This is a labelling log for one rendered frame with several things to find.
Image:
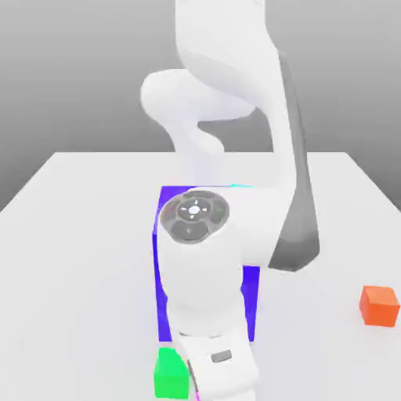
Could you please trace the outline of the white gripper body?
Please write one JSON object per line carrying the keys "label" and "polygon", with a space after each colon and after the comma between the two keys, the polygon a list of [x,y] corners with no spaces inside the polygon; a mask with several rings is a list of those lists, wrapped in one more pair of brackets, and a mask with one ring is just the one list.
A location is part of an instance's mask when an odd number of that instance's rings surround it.
{"label": "white gripper body", "polygon": [[255,390],[249,389],[245,392],[238,392],[229,396],[207,397],[199,393],[199,401],[255,401]]}

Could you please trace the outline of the small green cube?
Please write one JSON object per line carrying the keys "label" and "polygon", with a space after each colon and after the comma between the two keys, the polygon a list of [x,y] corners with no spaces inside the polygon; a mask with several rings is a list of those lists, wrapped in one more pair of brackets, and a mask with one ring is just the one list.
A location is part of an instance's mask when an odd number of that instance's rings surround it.
{"label": "small green cube", "polygon": [[188,399],[190,374],[181,356],[173,348],[158,349],[154,368],[154,394],[158,399]]}

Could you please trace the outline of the small orange cube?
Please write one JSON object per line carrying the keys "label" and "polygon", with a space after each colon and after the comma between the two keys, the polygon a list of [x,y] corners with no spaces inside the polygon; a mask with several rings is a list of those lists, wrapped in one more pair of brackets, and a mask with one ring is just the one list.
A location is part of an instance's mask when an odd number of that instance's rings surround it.
{"label": "small orange cube", "polygon": [[359,300],[359,310],[366,325],[394,327],[399,309],[399,300],[391,287],[363,287]]}

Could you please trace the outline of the large blue box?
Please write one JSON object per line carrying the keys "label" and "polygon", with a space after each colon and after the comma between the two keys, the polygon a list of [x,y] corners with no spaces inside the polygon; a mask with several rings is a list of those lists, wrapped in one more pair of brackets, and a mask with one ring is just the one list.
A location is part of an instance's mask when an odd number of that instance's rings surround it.
{"label": "large blue box", "polygon": [[[154,216],[154,228],[152,232],[153,258],[154,258],[154,283],[157,304],[157,328],[159,342],[172,342],[172,336],[167,318],[167,296],[161,285],[161,276],[157,255],[157,220],[162,207],[174,196],[184,193],[193,186],[162,186],[160,189],[157,210]],[[247,320],[247,332],[249,341],[255,340],[256,312],[258,306],[259,266],[243,266],[243,282],[241,291],[244,296],[245,316]]]}

